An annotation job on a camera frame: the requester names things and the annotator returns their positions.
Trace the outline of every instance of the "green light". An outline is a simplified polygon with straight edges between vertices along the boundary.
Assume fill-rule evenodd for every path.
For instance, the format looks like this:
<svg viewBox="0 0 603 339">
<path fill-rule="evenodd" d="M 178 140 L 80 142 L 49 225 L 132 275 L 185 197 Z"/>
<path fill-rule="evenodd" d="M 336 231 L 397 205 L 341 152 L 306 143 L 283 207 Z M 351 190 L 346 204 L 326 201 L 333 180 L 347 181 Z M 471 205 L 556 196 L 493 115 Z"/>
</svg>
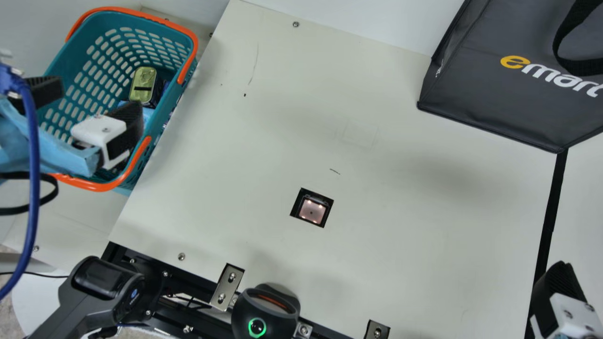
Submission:
<svg viewBox="0 0 603 339">
<path fill-rule="evenodd" d="M 254 333 L 253 330 L 251 329 L 251 327 L 253 326 L 253 323 L 257 322 L 257 321 L 262 322 L 262 332 L 260 334 Z M 252 338 L 258 339 L 259 337 L 263 336 L 266 333 L 266 323 L 264 322 L 264 320 L 262 318 L 253 318 L 249 321 L 249 324 L 247 325 L 247 329 L 249 330 L 249 335 L 251 335 Z"/>
</svg>

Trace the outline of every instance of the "black cable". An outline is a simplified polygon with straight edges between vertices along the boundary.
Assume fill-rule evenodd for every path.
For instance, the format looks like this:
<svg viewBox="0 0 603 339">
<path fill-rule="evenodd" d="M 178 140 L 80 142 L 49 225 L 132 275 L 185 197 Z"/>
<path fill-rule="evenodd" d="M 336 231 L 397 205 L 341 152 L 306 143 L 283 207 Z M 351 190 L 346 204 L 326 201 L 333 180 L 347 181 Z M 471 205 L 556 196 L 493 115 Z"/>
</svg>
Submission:
<svg viewBox="0 0 603 339">
<path fill-rule="evenodd" d="M 6 276 L 9 274 L 13 274 L 14 272 L 2 272 L 0 273 L 0 276 Z M 65 279 L 65 278 L 69 278 L 69 276 L 47 276 L 45 274 L 40 274 L 40 273 L 34 273 L 34 272 L 23 272 L 23 274 L 31 274 L 32 276 L 38 276 L 38 277 L 43 277 L 43 278 L 53 278 L 53 279 Z"/>
</svg>

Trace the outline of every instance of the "green led ring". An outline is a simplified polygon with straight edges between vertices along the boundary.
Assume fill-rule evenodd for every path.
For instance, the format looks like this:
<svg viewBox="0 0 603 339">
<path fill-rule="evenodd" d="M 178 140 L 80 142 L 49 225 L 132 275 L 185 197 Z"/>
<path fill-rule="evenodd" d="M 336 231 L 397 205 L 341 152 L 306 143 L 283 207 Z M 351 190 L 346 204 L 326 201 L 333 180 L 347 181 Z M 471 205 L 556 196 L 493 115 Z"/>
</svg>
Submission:
<svg viewBox="0 0 603 339">
<path fill-rule="evenodd" d="M 253 322 L 255 322 L 256 320 L 261 321 L 262 324 L 264 325 L 264 329 L 262 330 L 262 333 L 260 333 L 260 334 L 255 334 L 251 330 L 251 324 L 253 324 Z M 249 324 L 247 325 L 247 329 L 249 330 L 249 335 L 251 335 L 252 338 L 258 339 L 259 337 L 263 336 L 266 333 L 266 322 L 262 318 L 253 318 L 253 319 L 249 320 Z"/>
</svg>

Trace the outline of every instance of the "teal basket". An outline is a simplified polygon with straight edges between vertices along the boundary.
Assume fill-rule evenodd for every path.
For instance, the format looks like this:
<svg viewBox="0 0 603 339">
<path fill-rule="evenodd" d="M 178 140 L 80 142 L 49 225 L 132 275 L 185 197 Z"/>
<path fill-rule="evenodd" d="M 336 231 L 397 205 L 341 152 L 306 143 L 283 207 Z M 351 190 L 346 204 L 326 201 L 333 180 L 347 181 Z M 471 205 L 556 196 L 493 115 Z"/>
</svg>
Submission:
<svg viewBox="0 0 603 339">
<path fill-rule="evenodd" d="M 139 141 L 120 170 L 98 170 L 93 177 L 54 176 L 90 191 L 132 190 L 197 61 L 195 34 L 170 21 L 119 7 L 101 7 L 80 18 L 46 75 L 63 78 L 65 97 L 40 108 L 40 128 L 69 145 L 71 128 L 127 101 L 134 71 L 151 66 L 169 86 L 145 123 Z"/>
</svg>

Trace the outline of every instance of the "white wall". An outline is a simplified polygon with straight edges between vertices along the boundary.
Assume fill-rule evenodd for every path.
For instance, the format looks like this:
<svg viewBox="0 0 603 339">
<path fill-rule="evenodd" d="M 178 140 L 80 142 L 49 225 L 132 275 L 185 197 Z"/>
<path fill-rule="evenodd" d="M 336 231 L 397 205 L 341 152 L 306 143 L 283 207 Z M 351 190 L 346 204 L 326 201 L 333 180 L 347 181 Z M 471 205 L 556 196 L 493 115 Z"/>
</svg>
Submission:
<svg viewBox="0 0 603 339">
<path fill-rule="evenodd" d="M 431 56 L 463 0 L 245 0 Z"/>
</svg>

